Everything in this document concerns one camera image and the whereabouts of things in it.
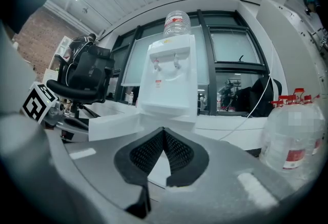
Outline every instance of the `black office chair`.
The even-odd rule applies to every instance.
[[[85,109],[93,117],[99,117],[84,104],[104,103],[113,73],[114,60],[110,59],[110,50],[98,46],[91,46],[84,52],[74,67],[70,68],[66,84],[66,72],[69,70],[67,62],[55,55],[60,61],[58,79],[47,81],[47,87],[55,94],[72,102],[71,112],[79,119],[79,109]]]

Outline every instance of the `chair backrest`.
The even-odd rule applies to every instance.
[[[106,79],[105,67],[114,68],[110,50],[98,46],[84,52],[76,69],[70,76],[69,86],[81,90],[102,90]]]

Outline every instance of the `window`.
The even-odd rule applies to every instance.
[[[188,13],[195,35],[199,115],[242,115],[249,107],[242,101],[253,84],[268,75],[264,54],[238,12]],[[138,26],[120,36],[112,51],[114,77],[109,96],[135,104],[149,45],[162,39],[165,19]]]
[[[217,112],[250,112],[247,99],[253,84],[261,77],[252,73],[216,73]]]
[[[211,30],[215,60],[230,62],[259,63],[255,48],[245,31]]]

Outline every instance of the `window frame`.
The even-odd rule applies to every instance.
[[[208,111],[207,111],[207,113],[212,116],[245,115],[243,112],[227,112],[228,114],[225,114],[225,112],[220,112],[220,113],[224,113],[224,114],[217,114],[216,73],[217,72],[229,72],[229,71],[254,72],[257,74],[261,74],[263,77],[268,76],[269,72],[270,72],[268,63],[266,61],[265,55],[262,51],[262,48],[261,48],[256,36],[254,35],[252,29],[248,26],[246,21],[243,19],[243,17],[239,14],[239,12],[237,10],[236,11],[201,11],[201,10],[197,10],[196,12],[188,13],[188,15],[198,18],[198,22],[201,25],[201,28],[203,31],[203,36],[204,36],[204,41],[205,41],[207,60],[208,60],[208,69],[209,69],[209,84],[208,84],[208,99],[207,99]],[[235,20],[237,25],[224,25],[224,24],[207,25],[206,19],[204,17],[207,15],[233,17],[233,19]],[[123,87],[121,84],[122,84],[122,80],[124,77],[124,73],[126,71],[128,60],[132,53],[133,46],[134,46],[136,40],[142,38],[142,34],[146,29],[149,29],[151,27],[155,27],[158,25],[163,25],[164,23],[165,23],[165,18],[161,18],[156,21],[145,24],[143,26],[137,26],[136,29],[131,30],[128,33],[121,35],[117,38],[117,40],[113,46],[112,52],[121,50],[121,49],[125,48],[126,46],[128,46],[128,52],[127,52],[127,55],[123,62],[123,67],[119,71],[115,70],[115,72],[114,72],[114,76],[118,77],[118,81],[117,81],[117,85],[116,85],[114,98],[110,99],[110,100],[127,104],[127,102],[124,101],[124,99],[123,99],[126,88]],[[216,60],[214,42],[211,37],[211,32],[224,31],[224,30],[229,31],[231,29],[239,31],[239,32],[242,31],[247,34],[248,39],[249,39],[252,47],[254,48],[257,58],[259,60],[258,64],[257,63],[247,63],[247,62],[220,62],[220,61]],[[131,36],[132,34],[133,34],[132,41],[129,42],[128,45],[121,46],[122,42],[124,41],[124,38]]]

